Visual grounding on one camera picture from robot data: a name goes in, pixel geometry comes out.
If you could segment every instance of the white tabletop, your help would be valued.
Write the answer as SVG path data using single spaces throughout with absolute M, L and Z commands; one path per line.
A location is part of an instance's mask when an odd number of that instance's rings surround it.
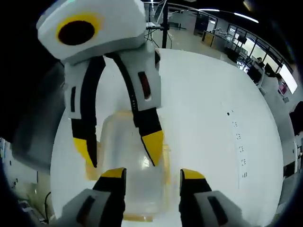
M 269 224 L 282 189 L 283 157 L 275 121 L 258 88 L 245 72 L 226 62 L 169 49 L 160 49 L 160 54 L 158 114 L 171 149 L 172 184 L 178 188 L 181 168 L 199 171 L 213 191 L 221 191 L 241 208 L 245 220 Z M 96 97 L 97 138 L 109 115 L 131 109 L 119 69 L 111 59 L 106 64 Z M 94 183 L 86 179 L 85 161 L 74 147 L 71 122 L 64 112 L 51 165 L 56 217 L 69 200 Z M 170 212 L 144 224 L 181 226 L 178 199 Z M 142 223 L 123 221 L 122 226 L 127 225 Z

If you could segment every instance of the desk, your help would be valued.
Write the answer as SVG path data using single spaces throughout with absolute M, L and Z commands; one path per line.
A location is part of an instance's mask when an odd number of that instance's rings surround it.
M 160 49 L 162 108 L 166 143 L 170 147 L 171 183 L 175 206 L 149 226 L 181 226 L 178 212 L 179 170 L 193 169 L 207 178 L 242 209 L 245 220 L 267 225 L 281 193 L 283 158 L 270 109 L 258 88 L 238 68 L 201 54 Z M 118 67 L 106 59 L 97 88 L 97 138 L 103 121 L 115 111 L 130 110 L 125 83 Z M 248 177 L 241 179 L 241 160 L 234 122 L 241 130 Z M 52 155 L 51 191 L 56 217 L 63 206 L 95 182 L 86 180 L 85 161 L 76 151 L 67 113 L 61 119 Z M 123 221 L 122 226 L 141 225 Z

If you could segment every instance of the robotic arm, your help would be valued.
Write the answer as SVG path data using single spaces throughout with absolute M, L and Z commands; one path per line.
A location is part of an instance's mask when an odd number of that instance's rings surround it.
M 65 102 L 74 144 L 86 161 L 97 166 L 95 101 L 98 81 L 106 66 L 105 55 L 115 61 L 122 73 L 135 126 L 157 166 L 163 142 L 156 111 L 161 105 L 161 81 L 155 68 L 157 53 L 144 38 L 143 3 L 60 0 L 40 17 L 36 27 L 40 42 L 64 63 L 68 86 Z

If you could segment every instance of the gray floor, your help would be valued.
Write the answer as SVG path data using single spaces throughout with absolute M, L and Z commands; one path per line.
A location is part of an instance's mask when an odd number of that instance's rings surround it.
M 199 36 L 195 36 L 184 30 L 174 29 L 169 30 L 169 36 L 172 39 L 172 49 L 204 54 L 236 66 L 234 62 L 227 58 L 226 54 L 204 45 Z M 154 32 L 152 38 L 160 47 L 162 46 L 161 31 Z M 170 48 L 169 38 L 167 40 L 167 48 Z M 14 191 L 19 198 L 28 200 L 31 206 L 35 207 L 43 216 L 45 216 L 44 200 L 46 195 L 50 192 L 49 175 L 39 172 L 37 184 L 17 183 Z M 53 215 L 51 195 L 47 199 L 47 205 L 48 217 L 51 217 Z

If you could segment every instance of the transparent plastic container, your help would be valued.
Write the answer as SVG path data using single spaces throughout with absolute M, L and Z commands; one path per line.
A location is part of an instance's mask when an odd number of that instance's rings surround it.
M 163 146 L 159 166 L 153 166 L 130 111 L 106 118 L 100 143 L 101 173 L 126 168 L 124 219 L 151 221 L 154 215 L 166 211 L 170 183 L 168 146 Z

